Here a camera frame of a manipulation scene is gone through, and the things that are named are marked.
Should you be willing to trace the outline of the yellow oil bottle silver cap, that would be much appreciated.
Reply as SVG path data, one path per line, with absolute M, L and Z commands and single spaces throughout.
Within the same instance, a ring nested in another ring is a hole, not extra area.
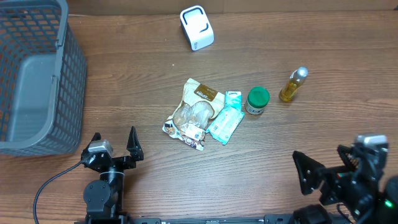
M 284 102 L 293 100 L 297 90 L 304 84 L 308 76 L 308 69 L 300 67 L 296 69 L 289 77 L 286 85 L 279 92 L 279 99 Z

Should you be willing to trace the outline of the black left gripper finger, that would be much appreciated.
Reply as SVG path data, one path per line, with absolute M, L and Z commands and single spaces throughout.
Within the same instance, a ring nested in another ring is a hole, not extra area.
M 100 133 L 95 133 L 88 145 L 90 145 L 92 142 L 98 141 L 98 140 L 101 140 L 101 134 Z
M 134 126 L 131 127 L 126 149 L 130 152 L 130 156 L 133 157 L 135 161 L 144 160 L 144 152 L 137 138 L 137 132 Z

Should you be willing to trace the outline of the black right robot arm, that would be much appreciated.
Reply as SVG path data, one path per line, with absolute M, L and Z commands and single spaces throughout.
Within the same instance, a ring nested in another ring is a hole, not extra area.
M 379 181 L 384 174 L 389 145 L 356 142 L 339 145 L 342 166 L 327 168 L 302 152 L 292 154 L 297 168 L 301 193 L 321 192 L 319 205 L 296 211 L 302 223 L 316 223 L 326 217 L 326 205 L 344 205 L 356 223 L 397 223 L 397 177 L 392 177 L 383 192 Z

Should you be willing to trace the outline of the white labelled snack packet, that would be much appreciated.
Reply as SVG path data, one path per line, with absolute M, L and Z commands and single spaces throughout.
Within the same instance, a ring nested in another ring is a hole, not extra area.
M 172 120 L 168 120 L 164 123 L 162 130 L 171 138 L 179 139 L 196 150 L 204 150 L 206 135 L 204 129 L 196 127 L 190 123 L 185 123 L 178 128 L 176 125 L 174 125 Z

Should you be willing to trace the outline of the white barcode scanner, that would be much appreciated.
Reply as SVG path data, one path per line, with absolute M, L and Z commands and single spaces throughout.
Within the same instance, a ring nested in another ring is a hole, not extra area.
M 211 45 L 214 40 L 214 32 L 204 8 L 199 5 L 184 9 L 180 13 L 182 30 L 193 51 L 203 49 Z

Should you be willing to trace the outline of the green lid white jar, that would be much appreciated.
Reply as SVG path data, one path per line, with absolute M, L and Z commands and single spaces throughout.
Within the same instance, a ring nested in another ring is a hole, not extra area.
M 254 87 L 246 98 L 245 109 L 249 114 L 260 115 L 265 110 L 269 100 L 270 94 L 265 88 Z

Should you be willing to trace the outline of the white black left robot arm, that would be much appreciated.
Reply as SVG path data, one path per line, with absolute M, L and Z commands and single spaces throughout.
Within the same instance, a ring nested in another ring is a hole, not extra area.
M 83 191 L 86 203 L 85 223 L 132 223 L 131 216 L 123 210 L 124 171 L 136 168 L 144 159 L 135 127 L 129 133 L 127 156 L 113 157 L 109 141 L 95 133 L 82 151 L 82 164 L 99 173 L 99 179 L 90 182 Z

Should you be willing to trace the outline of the teal snack packet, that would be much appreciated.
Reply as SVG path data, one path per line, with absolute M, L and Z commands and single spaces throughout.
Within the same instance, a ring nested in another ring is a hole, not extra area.
M 244 113 L 241 110 L 227 105 L 209 125 L 206 133 L 210 133 L 213 139 L 226 145 L 243 118 Z

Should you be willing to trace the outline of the grey plastic mesh basket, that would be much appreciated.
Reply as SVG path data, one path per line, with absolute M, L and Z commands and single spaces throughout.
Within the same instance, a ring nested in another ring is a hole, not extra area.
M 64 0 L 1 2 L 1 153 L 69 154 L 81 140 L 87 62 Z

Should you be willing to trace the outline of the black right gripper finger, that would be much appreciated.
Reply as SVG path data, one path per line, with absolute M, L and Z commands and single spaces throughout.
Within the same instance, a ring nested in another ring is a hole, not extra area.
M 348 170 L 356 170 L 358 168 L 358 160 L 353 156 L 352 147 L 339 145 L 337 147 L 337 152 Z
M 311 194 L 319 188 L 326 167 L 299 151 L 294 151 L 292 157 L 297 168 L 301 193 L 303 195 Z

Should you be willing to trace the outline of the brown snack packet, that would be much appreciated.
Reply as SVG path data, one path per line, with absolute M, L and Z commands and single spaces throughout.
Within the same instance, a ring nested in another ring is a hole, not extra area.
M 183 95 L 168 120 L 182 130 L 188 124 L 205 129 L 209 120 L 215 119 L 224 108 L 224 94 L 189 78 L 183 86 Z

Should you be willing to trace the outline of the brown cardboard back panel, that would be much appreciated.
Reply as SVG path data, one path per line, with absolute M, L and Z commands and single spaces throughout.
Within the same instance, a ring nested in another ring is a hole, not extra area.
M 199 5 L 208 14 L 247 12 L 385 11 L 397 0 L 68 0 L 70 14 L 117 16 L 178 14 Z

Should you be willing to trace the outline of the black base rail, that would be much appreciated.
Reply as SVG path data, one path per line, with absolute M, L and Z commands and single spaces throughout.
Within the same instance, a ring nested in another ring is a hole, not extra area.
M 127 218 L 125 220 L 99 220 L 99 221 L 80 221 L 75 224 L 84 223 L 105 223 L 105 224 L 289 224 L 299 223 L 293 220 L 292 215 L 265 215 L 263 217 L 236 217 L 236 218 L 185 218 L 168 219 L 160 218 Z

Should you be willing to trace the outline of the green white Kleenex tissue pack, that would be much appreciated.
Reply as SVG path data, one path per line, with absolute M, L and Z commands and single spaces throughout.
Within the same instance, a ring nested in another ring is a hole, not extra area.
M 239 111 L 242 107 L 242 93 L 240 91 L 226 91 L 224 103 Z

